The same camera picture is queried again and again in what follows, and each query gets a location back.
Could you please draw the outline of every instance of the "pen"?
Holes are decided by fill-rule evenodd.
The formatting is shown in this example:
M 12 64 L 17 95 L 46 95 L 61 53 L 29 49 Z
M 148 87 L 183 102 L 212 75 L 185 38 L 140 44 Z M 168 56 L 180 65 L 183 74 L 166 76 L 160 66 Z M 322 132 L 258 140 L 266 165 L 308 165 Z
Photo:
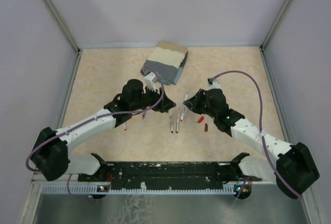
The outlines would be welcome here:
M 178 133 L 178 129 L 179 129 L 179 118 L 180 118 L 180 109 L 178 109 L 176 133 Z
M 183 121 L 183 119 L 185 117 L 185 113 L 186 113 L 186 106 L 184 105 L 183 111 L 182 111 L 182 116 L 180 117 L 181 122 Z
M 169 110 L 169 120 L 170 120 L 170 131 L 171 133 L 174 132 L 174 127 L 172 125 L 172 115 L 171 115 L 171 110 Z

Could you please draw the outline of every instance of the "white panel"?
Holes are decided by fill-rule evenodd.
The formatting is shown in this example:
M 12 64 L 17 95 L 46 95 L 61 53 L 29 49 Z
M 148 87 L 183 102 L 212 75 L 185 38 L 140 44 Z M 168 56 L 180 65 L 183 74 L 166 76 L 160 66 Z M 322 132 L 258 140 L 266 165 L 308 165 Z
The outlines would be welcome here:
M 39 131 L 54 128 L 75 54 L 42 0 L 0 0 L 0 216 L 17 223 Z
M 330 0 L 294 0 L 266 51 L 293 142 L 308 145 L 320 171 L 316 186 L 326 210 L 331 198 L 330 13 Z M 331 212 L 326 214 L 331 220 Z
M 259 45 L 284 0 L 53 0 L 80 47 Z

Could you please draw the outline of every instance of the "gray wall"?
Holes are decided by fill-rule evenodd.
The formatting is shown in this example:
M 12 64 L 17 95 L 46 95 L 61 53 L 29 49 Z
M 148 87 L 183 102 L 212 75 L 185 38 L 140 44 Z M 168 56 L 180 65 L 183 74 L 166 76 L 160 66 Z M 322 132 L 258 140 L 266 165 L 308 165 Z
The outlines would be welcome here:
M 321 178 L 316 182 L 331 220 L 331 0 L 294 0 L 267 47 L 294 142 L 306 143 Z
M 0 0 L 0 216 L 17 223 L 39 131 L 54 127 L 75 53 L 42 0 Z
M 260 45 L 284 0 L 53 0 L 80 47 Z

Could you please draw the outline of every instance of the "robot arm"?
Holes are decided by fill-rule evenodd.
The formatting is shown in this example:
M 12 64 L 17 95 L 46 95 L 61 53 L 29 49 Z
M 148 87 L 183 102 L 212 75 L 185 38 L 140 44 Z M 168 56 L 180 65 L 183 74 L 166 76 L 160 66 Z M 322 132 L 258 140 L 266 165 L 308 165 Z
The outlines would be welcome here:
M 122 93 L 106 104 L 94 115 L 68 127 L 52 130 L 43 129 L 35 143 L 34 149 L 43 143 L 53 140 L 31 155 L 31 161 L 48 181 L 58 179 L 63 174 L 84 173 L 94 174 L 100 167 L 100 161 L 95 155 L 69 156 L 71 151 L 98 133 L 111 130 L 125 123 L 132 117 L 132 112 L 154 106 L 157 112 L 167 112 L 176 104 L 170 100 L 162 88 L 155 88 L 156 76 L 153 73 L 145 77 L 147 85 L 144 91 L 143 83 L 132 79 L 123 86 Z
M 229 109 L 217 80 L 208 79 L 208 84 L 208 90 L 200 89 L 195 96 L 184 101 L 184 105 L 189 110 L 197 114 L 207 114 L 214 119 L 214 124 L 220 131 L 244 141 L 263 155 L 265 154 L 261 137 L 264 136 L 273 164 L 296 192 L 303 193 L 320 177 L 307 146 L 300 142 L 292 145 L 278 140 L 264 130 L 260 132 L 244 115 Z M 241 153 L 235 158 L 235 161 L 243 177 L 255 176 L 276 183 L 287 196 L 297 198 L 275 176 L 267 160 Z

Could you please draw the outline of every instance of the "red object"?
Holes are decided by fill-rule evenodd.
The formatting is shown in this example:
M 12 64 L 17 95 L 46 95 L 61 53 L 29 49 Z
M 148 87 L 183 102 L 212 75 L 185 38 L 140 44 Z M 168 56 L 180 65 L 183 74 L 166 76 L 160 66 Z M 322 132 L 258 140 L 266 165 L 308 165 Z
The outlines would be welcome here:
M 198 120 L 198 123 L 202 123 L 203 119 L 205 119 L 205 117 L 201 117 L 199 120 Z

